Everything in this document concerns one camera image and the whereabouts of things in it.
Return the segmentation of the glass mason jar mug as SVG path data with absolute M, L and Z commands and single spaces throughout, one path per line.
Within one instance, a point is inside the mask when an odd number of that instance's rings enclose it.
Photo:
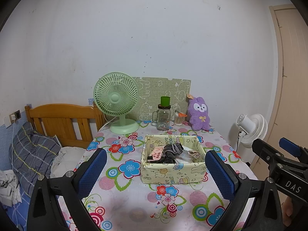
M 171 120 L 171 106 L 158 105 L 158 109 L 152 113 L 152 122 L 157 130 L 168 130 Z

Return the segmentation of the yellow cartoon fabric basket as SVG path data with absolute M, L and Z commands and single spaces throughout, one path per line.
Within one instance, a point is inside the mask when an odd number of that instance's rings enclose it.
M 199 157 L 189 163 L 150 163 L 148 157 L 157 147 L 180 143 L 196 151 Z M 146 135 L 141 154 L 141 181 L 144 184 L 188 184 L 201 182 L 205 173 L 205 151 L 196 136 Z

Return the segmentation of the wall power socket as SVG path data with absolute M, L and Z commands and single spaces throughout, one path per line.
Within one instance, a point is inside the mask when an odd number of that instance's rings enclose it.
M 20 110 L 17 110 L 14 113 L 10 114 L 9 117 L 10 117 L 10 120 L 12 122 L 15 122 L 15 121 L 21 119 L 21 112 L 20 112 Z

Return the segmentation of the floral tablecloth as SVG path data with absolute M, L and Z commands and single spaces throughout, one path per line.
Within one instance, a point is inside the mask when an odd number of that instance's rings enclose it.
M 163 185 L 141 181 L 141 153 L 146 135 L 159 130 L 141 121 L 136 132 L 116 135 L 103 127 L 81 157 L 87 161 L 97 148 L 108 159 L 83 204 L 101 230 L 210 230 L 228 206 L 211 176 L 203 169 L 196 182 L 181 174 L 181 183 L 169 180 L 167 170 L 158 172 Z

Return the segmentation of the green plastic cup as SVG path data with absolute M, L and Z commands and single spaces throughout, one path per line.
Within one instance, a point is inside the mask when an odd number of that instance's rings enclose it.
M 170 97 L 169 96 L 162 96 L 161 97 L 161 102 L 160 102 L 161 106 L 163 107 L 168 107 L 170 106 Z

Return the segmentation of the brown cloth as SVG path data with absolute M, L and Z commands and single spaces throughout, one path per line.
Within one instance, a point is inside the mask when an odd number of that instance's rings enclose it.
M 187 153 L 191 157 L 191 159 L 198 159 L 200 157 L 200 153 L 194 150 L 188 150 Z

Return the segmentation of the grey plaid pillow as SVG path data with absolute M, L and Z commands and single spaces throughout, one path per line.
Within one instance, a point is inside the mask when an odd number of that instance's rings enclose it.
M 52 163 L 61 147 L 57 136 L 38 133 L 30 122 L 24 123 L 14 136 L 9 147 L 9 161 L 28 197 L 40 175 L 50 178 Z

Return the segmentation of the white pillow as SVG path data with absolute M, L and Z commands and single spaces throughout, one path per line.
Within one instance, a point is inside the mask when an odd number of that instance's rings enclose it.
M 85 149 L 79 147 L 62 147 L 51 165 L 51 178 L 62 177 L 67 171 L 73 171 L 84 155 Z

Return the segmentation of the pink tissue pack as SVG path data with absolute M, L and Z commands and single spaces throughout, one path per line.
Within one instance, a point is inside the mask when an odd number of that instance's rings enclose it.
M 163 146 L 158 146 L 155 147 L 150 155 L 147 156 L 147 161 L 148 162 L 158 162 L 162 158 L 164 147 Z

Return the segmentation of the green desk fan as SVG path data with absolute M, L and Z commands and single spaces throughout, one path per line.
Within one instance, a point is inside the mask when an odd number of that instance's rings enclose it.
M 139 99 L 138 85 L 131 76 L 120 72 L 105 74 L 95 84 L 93 98 L 103 114 L 118 118 L 110 125 L 112 133 L 126 135 L 138 130 L 137 122 L 126 117 Z

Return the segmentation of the purple plush bunny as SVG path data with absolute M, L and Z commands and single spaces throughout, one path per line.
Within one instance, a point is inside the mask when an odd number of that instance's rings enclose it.
M 210 129 L 210 118 L 208 115 L 208 107 L 202 97 L 193 97 L 187 94 L 189 115 L 189 123 L 194 131 Z

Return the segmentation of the dark grey knit cloth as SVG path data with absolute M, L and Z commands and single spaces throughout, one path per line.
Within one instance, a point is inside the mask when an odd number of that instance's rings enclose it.
M 178 155 L 181 155 L 183 153 L 183 146 L 180 143 L 170 143 L 167 144 L 162 151 L 163 156 L 168 158 L 176 158 Z

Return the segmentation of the green cartoon puzzle board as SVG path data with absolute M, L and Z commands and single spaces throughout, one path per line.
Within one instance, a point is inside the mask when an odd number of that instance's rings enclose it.
M 135 77 L 139 89 L 139 99 L 128 118 L 149 121 L 152 113 L 158 109 L 162 96 L 170 97 L 171 118 L 177 110 L 186 113 L 188 108 L 187 94 L 190 93 L 191 81 L 187 79 L 168 79 L 153 77 Z

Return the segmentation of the white standing fan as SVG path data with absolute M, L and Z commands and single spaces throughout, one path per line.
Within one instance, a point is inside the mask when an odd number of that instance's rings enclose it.
M 236 124 L 240 129 L 242 129 L 239 141 L 245 148 L 250 149 L 254 140 L 263 140 L 264 137 L 266 137 L 268 123 L 261 114 L 254 114 L 251 116 L 241 114 L 236 119 Z

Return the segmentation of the wooden bed headboard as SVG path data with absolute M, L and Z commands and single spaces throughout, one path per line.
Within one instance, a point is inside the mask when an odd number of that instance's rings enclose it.
M 35 130 L 46 136 L 57 136 L 63 146 L 88 148 L 93 140 L 90 121 L 94 120 L 97 129 L 106 123 L 103 112 L 93 104 L 46 104 L 32 109 L 24 107 L 27 120 Z

